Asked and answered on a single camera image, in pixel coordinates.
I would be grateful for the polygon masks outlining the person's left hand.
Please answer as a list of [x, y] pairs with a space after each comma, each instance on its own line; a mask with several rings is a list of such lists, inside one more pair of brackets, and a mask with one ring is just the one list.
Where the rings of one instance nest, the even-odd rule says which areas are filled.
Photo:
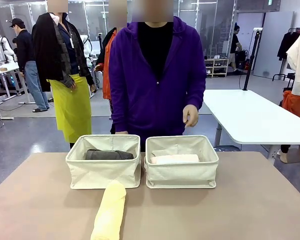
[[183, 123], [185, 127], [194, 127], [198, 123], [199, 112], [196, 106], [188, 104], [183, 109]]

